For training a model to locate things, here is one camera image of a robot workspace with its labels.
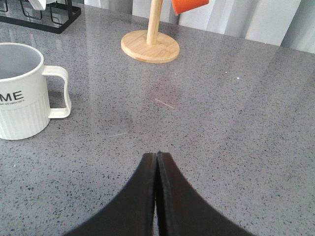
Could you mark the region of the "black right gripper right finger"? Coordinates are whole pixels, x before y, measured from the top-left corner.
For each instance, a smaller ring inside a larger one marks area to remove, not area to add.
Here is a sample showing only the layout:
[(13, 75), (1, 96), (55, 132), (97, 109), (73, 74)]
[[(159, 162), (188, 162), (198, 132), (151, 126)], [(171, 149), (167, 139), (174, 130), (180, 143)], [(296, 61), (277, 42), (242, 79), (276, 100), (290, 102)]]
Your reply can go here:
[(166, 152), (157, 153), (156, 204), (161, 236), (251, 235), (211, 207)]

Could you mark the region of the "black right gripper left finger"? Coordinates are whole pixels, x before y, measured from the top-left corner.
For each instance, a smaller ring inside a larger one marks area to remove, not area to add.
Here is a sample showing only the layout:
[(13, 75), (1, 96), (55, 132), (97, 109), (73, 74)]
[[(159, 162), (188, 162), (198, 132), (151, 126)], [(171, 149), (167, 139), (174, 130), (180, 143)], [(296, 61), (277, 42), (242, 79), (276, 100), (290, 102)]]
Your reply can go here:
[(130, 180), (100, 212), (67, 236), (151, 236), (157, 158), (145, 153)]

